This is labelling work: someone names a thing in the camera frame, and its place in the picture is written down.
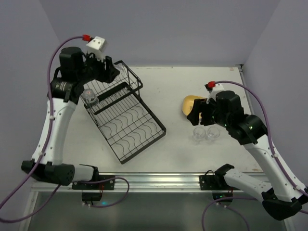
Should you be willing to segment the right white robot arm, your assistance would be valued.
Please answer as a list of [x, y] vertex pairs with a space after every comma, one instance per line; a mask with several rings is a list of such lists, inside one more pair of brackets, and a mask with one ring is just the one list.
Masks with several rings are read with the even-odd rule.
[[271, 152], [269, 132], [256, 115], [244, 112], [240, 97], [225, 90], [211, 99], [195, 99], [187, 119], [192, 125], [220, 125], [257, 161], [268, 178], [260, 181], [225, 164], [214, 172], [218, 185], [239, 189], [260, 201], [276, 220], [292, 217], [307, 203], [308, 189], [287, 167], [278, 151]]

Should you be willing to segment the clear glass cup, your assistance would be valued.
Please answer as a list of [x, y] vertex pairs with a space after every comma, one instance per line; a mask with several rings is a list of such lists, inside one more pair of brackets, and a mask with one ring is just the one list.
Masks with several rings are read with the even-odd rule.
[[209, 127], [206, 133], [208, 141], [216, 141], [220, 137], [220, 130], [217, 127]]
[[126, 77], [126, 72], [124, 70], [123, 65], [121, 64], [115, 65], [115, 68], [119, 71], [119, 74], [115, 77], [114, 81], [116, 82], [123, 81]]
[[92, 89], [84, 89], [82, 99], [87, 106], [94, 106], [99, 103], [99, 99]]
[[202, 127], [196, 127], [193, 130], [192, 139], [196, 144], [199, 144], [205, 140], [206, 130]]

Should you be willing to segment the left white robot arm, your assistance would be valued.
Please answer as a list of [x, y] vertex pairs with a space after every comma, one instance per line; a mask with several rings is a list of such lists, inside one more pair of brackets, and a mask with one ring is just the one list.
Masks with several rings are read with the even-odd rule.
[[94, 166], [63, 163], [64, 142], [71, 117], [84, 92], [93, 80], [111, 83], [119, 75], [112, 58], [99, 59], [99, 52], [84, 53], [79, 47], [63, 48], [60, 66], [55, 70], [48, 92], [48, 109], [38, 146], [21, 170], [37, 181], [67, 186], [72, 182], [95, 181]]

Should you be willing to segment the yellow square plate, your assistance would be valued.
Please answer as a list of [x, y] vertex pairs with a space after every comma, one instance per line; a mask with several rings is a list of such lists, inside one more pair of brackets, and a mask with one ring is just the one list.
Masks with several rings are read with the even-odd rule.
[[201, 99], [201, 100], [207, 100], [207, 98], [203, 98], [201, 96], [195, 96], [195, 95], [188, 95], [183, 99], [182, 103], [182, 112], [185, 116], [187, 116], [193, 109], [194, 100]]

